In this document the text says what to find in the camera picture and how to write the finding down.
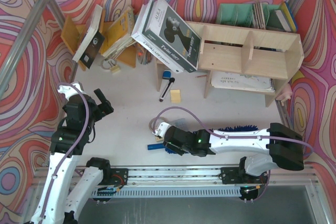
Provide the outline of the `blue microfiber duster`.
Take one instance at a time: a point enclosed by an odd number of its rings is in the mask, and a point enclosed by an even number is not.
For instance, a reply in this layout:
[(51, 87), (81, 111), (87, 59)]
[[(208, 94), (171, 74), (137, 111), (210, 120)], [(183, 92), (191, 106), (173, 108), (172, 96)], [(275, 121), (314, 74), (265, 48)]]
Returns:
[[(248, 132), (248, 131), (256, 131), (258, 130), (258, 127), (256, 125), (245, 125), (245, 126), (234, 126), (234, 127), (227, 126), (225, 128), (220, 128), (218, 130), (225, 131), (225, 132)], [(176, 152), (168, 149), (162, 143), (147, 145), (148, 151), (160, 150), (160, 149), (164, 149), (169, 154), (176, 154)]]

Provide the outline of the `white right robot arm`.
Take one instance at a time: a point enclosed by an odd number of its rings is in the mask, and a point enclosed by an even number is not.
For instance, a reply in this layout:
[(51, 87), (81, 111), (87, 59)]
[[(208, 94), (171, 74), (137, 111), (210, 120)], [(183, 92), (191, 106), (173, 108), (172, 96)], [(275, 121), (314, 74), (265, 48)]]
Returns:
[(240, 159), (240, 164), (243, 172), (251, 176), (260, 176), (276, 168), (304, 169), (302, 137), (280, 123), (271, 123), (267, 129), (238, 132), (206, 129), (189, 132), (160, 123), (155, 135), (163, 139), (166, 148), (181, 156), (247, 153)]

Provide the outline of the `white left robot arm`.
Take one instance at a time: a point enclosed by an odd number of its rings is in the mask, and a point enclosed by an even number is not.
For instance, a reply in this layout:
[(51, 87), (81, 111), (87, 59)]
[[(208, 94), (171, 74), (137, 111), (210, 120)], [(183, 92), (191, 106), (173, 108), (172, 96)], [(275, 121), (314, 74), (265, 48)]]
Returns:
[(95, 123), (114, 109), (100, 89), (94, 91), (100, 104), (76, 83), (60, 85), (58, 91), (67, 99), (62, 108), (66, 116), (51, 137), (48, 174), (30, 223), (77, 223), (95, 187), (111, 178), (109, 160), (93, 157), (78, 184), (69, 189), (83, 149), (90, 142), (90, 135), (96, 133)]

